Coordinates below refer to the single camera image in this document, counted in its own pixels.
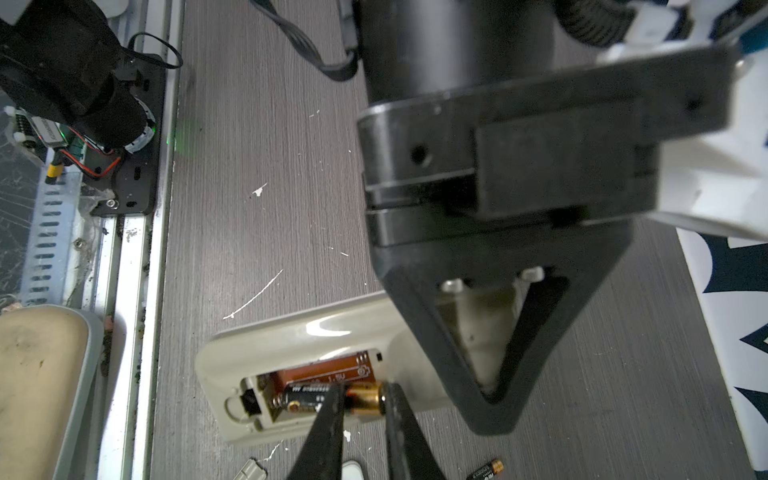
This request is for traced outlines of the white remote control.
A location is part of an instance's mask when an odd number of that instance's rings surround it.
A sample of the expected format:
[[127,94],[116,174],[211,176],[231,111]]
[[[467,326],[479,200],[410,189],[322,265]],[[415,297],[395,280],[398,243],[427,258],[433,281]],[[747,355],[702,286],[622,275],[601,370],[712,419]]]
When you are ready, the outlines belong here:
[[[500,384],[529,283],[438,294],[436,303],[482,391]],[[195,372],[223,440],[259,445],[307,434],[313,411],[277,398],[291,383],[395,382],[416,412],[451,404],[435,368],[385,292],[230,329],[197,354]]]

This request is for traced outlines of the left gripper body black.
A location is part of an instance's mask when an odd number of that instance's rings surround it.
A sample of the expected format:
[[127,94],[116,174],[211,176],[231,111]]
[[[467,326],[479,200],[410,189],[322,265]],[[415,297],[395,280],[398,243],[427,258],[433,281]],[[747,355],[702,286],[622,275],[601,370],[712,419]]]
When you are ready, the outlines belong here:
[[727,125],[738,55],[685,49],[365,110],[371,243],[655,210],[661,145]]

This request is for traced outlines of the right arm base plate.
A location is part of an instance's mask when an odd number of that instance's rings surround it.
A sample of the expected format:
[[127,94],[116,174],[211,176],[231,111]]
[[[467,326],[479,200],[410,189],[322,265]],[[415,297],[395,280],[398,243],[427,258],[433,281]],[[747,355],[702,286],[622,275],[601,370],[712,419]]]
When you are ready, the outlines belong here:
[[154,210],[166,68],[161,57],[126,59],[113,73],[113,95],[105,117],[113,151],[109,156],[89,149],[87,165],[101,173],[87,184],[98,191],[89,214],[95,217],[142,214]]

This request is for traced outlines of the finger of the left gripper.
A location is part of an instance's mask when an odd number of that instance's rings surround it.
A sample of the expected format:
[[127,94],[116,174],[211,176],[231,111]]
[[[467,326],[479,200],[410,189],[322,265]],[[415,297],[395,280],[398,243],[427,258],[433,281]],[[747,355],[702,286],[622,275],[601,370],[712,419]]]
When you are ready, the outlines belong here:
[[468,427],[512,432],[543,366],[632,242],[628,220],[371,247],[374,271]]

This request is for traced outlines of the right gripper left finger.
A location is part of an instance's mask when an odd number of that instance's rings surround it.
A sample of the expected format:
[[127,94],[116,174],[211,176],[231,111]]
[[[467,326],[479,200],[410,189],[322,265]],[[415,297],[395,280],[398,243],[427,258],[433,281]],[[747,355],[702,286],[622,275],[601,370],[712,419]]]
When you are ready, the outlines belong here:
[[316,418],[288,479],[341,479],[345,387],[299,384],[288,389],[288,410],[316,413]]

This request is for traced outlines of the remote battery cover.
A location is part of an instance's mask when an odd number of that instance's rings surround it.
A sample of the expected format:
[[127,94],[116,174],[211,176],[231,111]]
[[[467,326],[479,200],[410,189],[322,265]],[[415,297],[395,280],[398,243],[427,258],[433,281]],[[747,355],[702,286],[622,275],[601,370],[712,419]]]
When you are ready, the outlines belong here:
[[268,473],[253,458],[249,458],[239,469],[233,480],[266,480]]

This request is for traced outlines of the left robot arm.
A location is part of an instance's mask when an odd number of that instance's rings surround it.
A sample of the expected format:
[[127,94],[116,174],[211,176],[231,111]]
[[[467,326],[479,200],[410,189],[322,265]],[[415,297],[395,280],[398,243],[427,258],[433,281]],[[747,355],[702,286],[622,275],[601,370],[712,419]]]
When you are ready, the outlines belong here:
[[358,119],[373,269],[479,435],[511,432],[541,370],[656,203],[661,144],[723,129],[730,45],[561,72],[553,28],[606,46],[614,1],[342,1],[343,61],[258,11]]

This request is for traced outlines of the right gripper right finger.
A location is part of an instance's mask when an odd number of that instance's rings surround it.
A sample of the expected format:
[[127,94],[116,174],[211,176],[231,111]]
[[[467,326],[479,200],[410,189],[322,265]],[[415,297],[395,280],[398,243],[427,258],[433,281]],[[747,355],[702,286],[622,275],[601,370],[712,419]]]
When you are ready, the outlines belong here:
[[384,383],[383,398],[389,479],[445,480],[401,386]]

